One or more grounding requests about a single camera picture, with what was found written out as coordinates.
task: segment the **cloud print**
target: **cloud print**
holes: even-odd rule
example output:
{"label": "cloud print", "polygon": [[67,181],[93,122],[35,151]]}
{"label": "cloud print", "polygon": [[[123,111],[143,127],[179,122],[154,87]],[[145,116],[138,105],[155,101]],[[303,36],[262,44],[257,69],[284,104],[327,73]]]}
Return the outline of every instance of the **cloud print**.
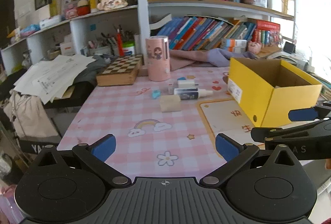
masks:
{"label": "cloud print", "polygon": [[131,129],[128,133],[128,137],[136,137],[136,136],[139,136],[139,135],[143,135],[145,133],[146,132],[142,129]]}
{"label": "cloud print", "polygon": [[159,122],[159,123],[155,124],[154,131],[160,132],[160,131],[163,131],[163,130],[170,129],[171,127],[172,126],[170,124],[168,124],[168,123]]}

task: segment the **picture frame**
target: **picture frame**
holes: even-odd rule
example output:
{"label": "picture frame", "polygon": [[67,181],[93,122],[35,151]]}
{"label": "picture frame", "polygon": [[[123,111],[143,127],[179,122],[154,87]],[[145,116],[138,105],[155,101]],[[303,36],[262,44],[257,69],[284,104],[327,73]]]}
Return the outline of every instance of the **picture frame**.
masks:
{"label": "picture frame", "polygon": [[38,10],[43,6],[49,5],[52,3],[52,0],[34,0],[34,8]]}
{"label": "picture frame", "polygon": [[67,4],[69,4],[70,2],[72,2],[72,0],[58,0],[58,4],[59,4],[59,11],[61,16],[65,15],[65,11],[66,11],[66,6]]}

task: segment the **glue bottle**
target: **glue bottle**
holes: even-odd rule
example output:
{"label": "glue bottle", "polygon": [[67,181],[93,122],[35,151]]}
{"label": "glue bottle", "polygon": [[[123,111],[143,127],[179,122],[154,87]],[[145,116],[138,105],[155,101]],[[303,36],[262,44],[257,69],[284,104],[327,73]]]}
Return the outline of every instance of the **glue bottle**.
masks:
{"label": "glue bottle", "polygon": [[189,99],[198,99],[201,97],[211,96],[213,91],[208,91],[205,89],[198,89],[197,87],[193,88],[176,88],[173,90],[174,95],[179,95],[181,100],[189,100]]}

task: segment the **open box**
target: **open box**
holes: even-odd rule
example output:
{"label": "open box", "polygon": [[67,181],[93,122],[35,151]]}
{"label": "open box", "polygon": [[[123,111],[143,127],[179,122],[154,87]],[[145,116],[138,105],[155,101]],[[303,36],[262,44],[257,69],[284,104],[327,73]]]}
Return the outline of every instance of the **open box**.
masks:
{"label": "open box", "polygon": [[316,104],[322,84],[284,60],[230,61],[228,91],[256,127],[290,123],[292,109]]}

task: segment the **pink container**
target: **pink container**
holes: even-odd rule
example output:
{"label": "pink container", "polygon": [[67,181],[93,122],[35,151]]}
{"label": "pink container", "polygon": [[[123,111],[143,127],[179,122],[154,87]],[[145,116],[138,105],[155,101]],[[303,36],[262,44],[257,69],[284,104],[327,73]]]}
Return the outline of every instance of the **pink container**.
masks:
{"label": "pink container", "polygon": [[170,79],[170,55],[168,36],[146,38],[148,77],[152,81]]}

